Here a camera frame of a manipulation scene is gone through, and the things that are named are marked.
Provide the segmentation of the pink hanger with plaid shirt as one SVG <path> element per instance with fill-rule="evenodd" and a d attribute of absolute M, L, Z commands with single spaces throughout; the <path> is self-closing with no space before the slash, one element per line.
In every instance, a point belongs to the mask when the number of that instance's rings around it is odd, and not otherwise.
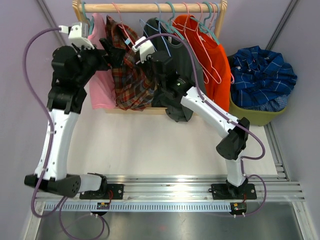
<path fill-rule="evenodd" d="M 123 35 L 122 39 L 123 39 L 124 44 L 129 49 L 131 49 L 135 54 L 137 54 L 138 50 L 135 47 L 135 43 L 139 39 L 139 35 L 130 26 L 125 25 L 123 23 L 122 16 L 121 16 L 121 13 L 120 13 L 118 6 L 114 2 L 112 2 L 111 4 L 115 7 L 115 9 L 119 15 L 119 18 L 120 18 L 120 23 L 118 24 L 118 27 L 120 28 L 120 32 Z"/>

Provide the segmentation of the light blue wire hanger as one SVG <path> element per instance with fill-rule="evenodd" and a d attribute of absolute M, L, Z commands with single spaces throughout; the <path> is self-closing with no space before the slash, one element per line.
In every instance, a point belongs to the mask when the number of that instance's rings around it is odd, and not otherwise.
<path fill-rule="evenodd" d="M 161 12 L 160 5 L 159 5 L 157 2 L 154 2 L 154 4 L 157 5 L 158 12 L 159 12 L 159 17 L 161 17 L 161 16 L 162 16 L 162 12 Z M 139 24 L 140 24 L 140 27 L 141 27 L 142 30 L 143 30 L 143 35 L 144 35 L 146 38 L 148 38 L 149 35 L 148 35 L 148 33 L 145 31 L 145 29 L 144 29 L 145 26 L 148 26 L 148 27 L 154 29 L 158 34 L 161 34 L 161 33 L 162 33 L 162 32 L 161 32 L 161 30 L 162 30 L 162 27 L 161 27 L 161 26 L 162 26 L 162 25 L 161 25 L 160 21 L 158 21 L 158 27 L 157 27 L 157 28 L 154 28 L 153 26 L 149 25 L 148 23 L 146 23 L 145 21 L 143 21 L 141 18 L 139 19 Z M 164 44 L 164 46 L 165 46 L 165 48 L 166 48 L 166 51 L 167 51 L 168 55 L 171 56 L 171 53 L 170 53 L 170 50 L 169 50 L 169 48 L 168 48 L 168 45 L 167 45 L 167 43 L 166 43 L 166 41 L 165 41 L 165 38 L 162 36 L 161 39 L 162 39 L 162 41 L 163 41 L 163 44 Z"/>

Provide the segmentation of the red brown plaid shirt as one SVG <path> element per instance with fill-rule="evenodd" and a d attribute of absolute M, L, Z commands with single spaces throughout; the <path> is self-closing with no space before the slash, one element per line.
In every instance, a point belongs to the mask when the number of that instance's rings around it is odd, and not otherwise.
<path fill-rule="evenodd" d="M 114 80 L 116 106 L 122 110 L 143 111 L 154 98 L 155 81 L 147 78 L 143 70 L 136 63 L 138 56 L 128 48 L 123 41 L 123 34 L 111 16 L 106 17 L 105 32 L 112 45 L 125 49 L 125 56 L 121 67 L 112 68 Z"/>

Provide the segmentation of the blue plaid shirt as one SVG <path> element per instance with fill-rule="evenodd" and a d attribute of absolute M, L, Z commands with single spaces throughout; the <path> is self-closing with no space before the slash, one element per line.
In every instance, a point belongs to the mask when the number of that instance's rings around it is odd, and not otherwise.
<path fill-rule="evenodd" d="M 231 56 L 230 70 L 234 77 L 231 99 L 247 110 L 258 111 L 259 105 L 290 95 L 298 79 L 281 53 L 259 46 L 238 50 Z"/>

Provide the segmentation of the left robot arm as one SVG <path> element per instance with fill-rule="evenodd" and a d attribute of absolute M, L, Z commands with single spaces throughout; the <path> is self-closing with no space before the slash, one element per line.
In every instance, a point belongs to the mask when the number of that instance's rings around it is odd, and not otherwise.
<path fill-rule="evenodd" d="M 125 55 L 107 39 L 99 42 L 101 49 L 72 44 L 53 52 L 51 89 L 44 108 L 49 116 L 45 145 L 36 170 L 24 178 L 26 186 L 68 198 L 77 194 L 83 199 L 108 196 L 110 189 L 104 175 L 67 173 L 72 134 L 87 96 L 85 85 L 96 72 L 120 66 Z"/>

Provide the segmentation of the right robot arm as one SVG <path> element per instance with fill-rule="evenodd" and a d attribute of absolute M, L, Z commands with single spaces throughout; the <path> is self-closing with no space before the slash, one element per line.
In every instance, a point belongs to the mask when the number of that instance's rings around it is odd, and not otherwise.
<path fill-rule="evenodd" d="M 227 168 L 227 180 L 220 186 L 212 186 L 213 197 L 223 200 L 243 199 L 249 189 L 248 180 L 241 170 L 241 152 L 246 148 L 250 122 L 246 118 L 238 119 L 207 99 L 185 76 L 176 72 L 173 59 L 164 51 L 148 54 L 146 62 L 153 76 L 159 81 L 159 91 L 165 99 L 195 112 L 213 126 L 221 137 L 216 151 Z"/>

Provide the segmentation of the teal hanger with pink shirt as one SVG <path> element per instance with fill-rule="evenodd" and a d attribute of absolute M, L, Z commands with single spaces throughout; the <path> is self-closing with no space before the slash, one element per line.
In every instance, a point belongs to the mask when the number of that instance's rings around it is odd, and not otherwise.
<path fill-rule="evenodd" d="M 83 1 L 81 3 L 81 9 L 82 9 L 82 13 L 83 13 L 85 19 L 88 21 L 88 25 L 89 25 L 89 27 L 88 27 L 88 35 L 90 36 L 92 34 L 93 30 L 94 30 L 95 19 L 94 19 L 93 16 L 91 18 L 87 17 L 87 14 L 86 14 L 86 11 L 85 11 L 85 4 L 86 4 L 85 1 Z"/>

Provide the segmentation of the pink shirt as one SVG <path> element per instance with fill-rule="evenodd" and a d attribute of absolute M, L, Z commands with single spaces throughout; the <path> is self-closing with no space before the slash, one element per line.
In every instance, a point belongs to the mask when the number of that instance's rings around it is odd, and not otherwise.
<path fill-rule="evenodd" d="M 100 13 L 92 15 L 94 27 L 91 35 L 88 36 L 90 42 L 98 50 L 104 50 L 100 39 L 106 39 L 105 21 Z M 114 109 L 116 107 L 115 83 L 111 70 L 97 71 L 89 80 L 89 95 L 92 108 Z"/>

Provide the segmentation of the teal hanger with grey shirt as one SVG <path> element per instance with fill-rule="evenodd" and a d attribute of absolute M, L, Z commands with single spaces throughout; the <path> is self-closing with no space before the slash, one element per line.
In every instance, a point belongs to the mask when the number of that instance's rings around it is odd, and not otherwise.
<path fill-rule="evenodd" d="M 173 6 L 173 4 L 170 2 L 170 1 L 166 1 L 165 2 L 166 4 L 168 4 L 171 8 L 171 12 L 172 12 L 172 16 L 169 18 L 168 21 L 164 21 L 161 17 L 158 18 L 157 20 L 160 22 L 160 23 L 163 23 L 166 27 L 166 31 L 169 33 L 169 34 L 175 34 L 177 35 L 181 40 L 184 40 L 184 36 L 180 33 L 180 31 L 178 29 L 176 29 L 174 26 L 173 26 L 173 18 L 175 17 L 175 14 L 176 14 L 176 11 L 175 11 L 175 8 Z"/>

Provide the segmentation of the dark grey shirt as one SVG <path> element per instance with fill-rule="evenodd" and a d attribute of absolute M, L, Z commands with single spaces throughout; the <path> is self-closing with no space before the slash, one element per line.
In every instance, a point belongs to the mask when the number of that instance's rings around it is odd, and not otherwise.
<path fill-rule="evenodd" d="M 158 20 L 156 20 L 156 18 L 150 18 L 146 23 L 156 29 L 158 28 Z M 147 32 L 149 37 L 158 34 L 157 31 L 147 25 L 144 27 L 144 30 Z M 164 28 L 164 26 L 161 26 L 161 33 L 167 33 L 167 30 Z M 185 46 L 174 38 L 165 36 L 164 40 L 169 48 L 177 74 L 181 77 L 187 78 L 193 84 L 195 83 L 194 74 L 196 74 L 199 88 L 203 93 L 206 93 L 202 67 L 197 61 L 193 51 L 191 51 L 191 53 L 195 64 L 195 71 L 193 71 L 190 55 Z M 151 40 L 151 42 L 156 50 L 164 51 L 166 54 L 168 54 L 161 37 L 155 37 Z M 169 99 L 160 89 L 156 90 L 151 105 L 153 107 L 166 107 L 166 114 L 176 122 L 188 122 L 193 115 L 192 110 L 181 105 L 181 99 L 179 97 L 175 99 Z"/>

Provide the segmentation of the teal hanger with orange shirt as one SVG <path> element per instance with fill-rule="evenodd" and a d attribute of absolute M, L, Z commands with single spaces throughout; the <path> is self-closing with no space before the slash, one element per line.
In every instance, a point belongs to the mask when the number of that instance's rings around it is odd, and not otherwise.
<path fill-rule="evenodd" d="M 193 31 L 194 32 L 200 31 L 201 33 L 209 34 L 210 38 L 213 39 L 217 43 L 217 45 L 219 45 L 220 42 L 218 40 L 218 37 L 214 33 L 214 30 L 216 28 L 215 24 L 218 17 L 220 16 L 220 12 L 222 8 L 216 2 L 212 3 L 212 2 L 203 1 L 202 4 L 205 4 L 207 6 L 209 10 L 209 15 L 203 20 L 203 22 L 196 19 L 195 17 L 190 17 L 191 20 L 194 20 L 197 23 Z"/>

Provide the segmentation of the orange t-shirt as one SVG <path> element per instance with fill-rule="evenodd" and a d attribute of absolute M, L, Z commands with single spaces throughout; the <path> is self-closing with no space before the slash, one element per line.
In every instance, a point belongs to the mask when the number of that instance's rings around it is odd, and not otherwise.
<path fill-rule="evenodd" d="M 215 42 L 210 42 L 210 38 L 208 38 L 206 34 L 204 34 L 203 38 L 205 38 L 204 45 L 213 54 L 212 62 L 222 79 L 221 84 L 217 84 L 213 79 L 211 79 L 208 84 L 205 84 L 206 95 L 223 110 L 228 112 L 230 107 L 232 74 L 226 52 L 221 44 L 217 45 Z M 217 79 L 215 71 L 210 67 L 208 58 L 205 58 L 203 65 Z"/>

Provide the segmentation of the pink hanger at rack end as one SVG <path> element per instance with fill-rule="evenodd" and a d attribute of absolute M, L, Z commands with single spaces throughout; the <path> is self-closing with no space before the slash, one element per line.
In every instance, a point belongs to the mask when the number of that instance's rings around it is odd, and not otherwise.
<path fill-rule="evenodd" d="M 213 2 L 210 2 L 209 4 L 210 4 L 211 7 L 212 7 L 213 13 L 212 13 L 212 16 L 211 16 L 211 19 L 210 19 L 208 28 L 213 31 L 212 26 L 213 26 L 213 23 L 214 23 L 214 18 L 216 17 L 216 13 L 218 12 L 218 9 L 217 9 L 217 7 L 213 4 Z"/>

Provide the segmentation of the blue hanger at rack end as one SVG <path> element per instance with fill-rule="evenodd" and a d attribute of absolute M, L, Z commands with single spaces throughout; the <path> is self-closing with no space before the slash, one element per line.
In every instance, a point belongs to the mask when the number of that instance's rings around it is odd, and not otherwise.
<path fill-rule="evenodd" d="M 220 16 L 221 8 L 219 6 L 219 3 L 214 2 L 213 4 L 217 7 L 217 13 L 216 13 L 214 21 L 213 21 L 213 26 L 211 27 L 213 29 L 213 31 L 214 31 L 216 29 L 217 20 L 218 20 L 218 18 Z"/>

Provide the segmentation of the blue checked shirt in basket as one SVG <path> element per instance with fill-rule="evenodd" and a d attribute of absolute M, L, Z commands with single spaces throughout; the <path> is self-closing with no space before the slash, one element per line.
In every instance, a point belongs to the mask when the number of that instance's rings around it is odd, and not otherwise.
<path fill-rule="evenodd" d="M 281 95 L 257 107 L 259 111 L 280 112 L 288 104 L 289 95 Z"/>

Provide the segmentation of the wooden clothes rack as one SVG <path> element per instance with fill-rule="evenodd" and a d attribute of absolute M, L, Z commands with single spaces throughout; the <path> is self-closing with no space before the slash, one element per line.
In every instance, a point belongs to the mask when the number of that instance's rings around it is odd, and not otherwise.
<path fill-rule="evenodd" d="M 79 20 L 85 20 L 84 14 L 82 12 L 81 3 L 82 3 L 81 1 L 75 0 L 72 3 L 72 6 L 74 8 L 74 11 L 75 11 L 75 14 L 76 14 L 77 18 Z M 88 7 L 86 5 L 84 5 L 84 6 L 85 6 L 85 12 L 92 12 L 92 14 L 99 13 L 99 14 L 102 15 L 103 13 L 110 13 L 110 12 L 115 12 L 115 11 L 117 12 L 116 8 L 112 4 L 109 4 L 107 7 L 102 7 L 101 4 L 93 5 L 92 7 Z M 148 12 L 157 13 L 157 12 L 159 12 L 157 5 L 151 4 L 151 3 L 129 3 L 129 4 L 119 4 L 117 6 L 119 8 L 120 13 L 148 13 Z M 171 12 L 171 8 L 170 8 L 170 6 L 168 4 L 160 5 L 160 9 L 161 9 L 161 11 Z M 176 34 L 170 34 L 168 32 L 167 33 L 154 34 L 154 35 L 151 35 L 149 37 L 151 37 L 151 40 L 152 40 L 152 39 L 157 38 L 157 37 L 162 38 L 162 36 L 176 39 L 176 40 L 180 41 L 185 46 L 185 48 L 188 51 L 190 60 L 191 60 L 193 71 L 195 71 L 196 70 L 195 62 L 194 62 L 194 59 L 193 59 L 193 56 L 192 56 L 192 53 L 191 53 L 192 49 L 191 49 L 189 43 L 187 42 L 187 40 L 186 39 L 182 40 Z M 150 70 L 148 68 L 146 68 L 144 65 L 138 64 L 138 62 L 136 64 L 138 66 L 140 66 L 140 68 L 143 70 L 144 74 L 146 75 L 146 77 L 148 79 L 155 81 L 154 93 L 156 92 L 156 90 L 159 90 L 159 81 L 156 80 L 152 76 Z M 194 78 L 195 78 L 195 80 L 194 80 L 195 83 L 198 83 L 198 79 L 197 79 L 197 74 L 196 73 L 194 74 Z M 161 107 L 153 107 L 152 103 L 151 103 L 148 107 L 146 107 L 142 111 L 147 111 L 148 109 L 157 109 L 157 108 L 165 108 L 167 110 L 166 107 L 162 107 L 162 106 Z M 116 107 L 112 108 L 112 109 L 119 110 L 119 111 L 131 110 L 131 109 L 122 110 L 122 109 L 117 107 L 117 104 L 116 104 Z"/>

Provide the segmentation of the green laundry basket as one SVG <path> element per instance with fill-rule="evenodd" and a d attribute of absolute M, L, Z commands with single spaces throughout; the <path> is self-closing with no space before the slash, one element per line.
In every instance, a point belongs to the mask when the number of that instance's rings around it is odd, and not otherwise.
<path fill-rule="evenodd" d="M 262 127 L 269 124 L 275 117 L 283 114 L 286 111 L 286 109 L 287 107 L 277 112 L 244 109 L 238 107 L 232 101 L 231 97 L 229 98 L 229 113 L 233 116 L 236 116 L 238 119 L 248 119 L 250 124 L 254 126 Z"/>

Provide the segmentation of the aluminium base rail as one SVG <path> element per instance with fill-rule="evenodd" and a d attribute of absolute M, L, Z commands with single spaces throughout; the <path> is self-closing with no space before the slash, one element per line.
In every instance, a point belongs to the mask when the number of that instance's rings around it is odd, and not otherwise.
<path fill-rule="evenodd" d="M 36 209 L 46 213 L 57 211 L 81 212 L 230 212 L 234 204 L 304 202 L 300 184 L 289 181 L 284 174 L 260 180 L 252 177 L 254 187 L 243 196 L 232 199 L 219 194 L 224 183 L 221 177 L 173 176 L 129 177 L 109 175 L 106 196 L 87 198 L 84 193 L 59 204 L 60 196 L 40 192 Z"/>

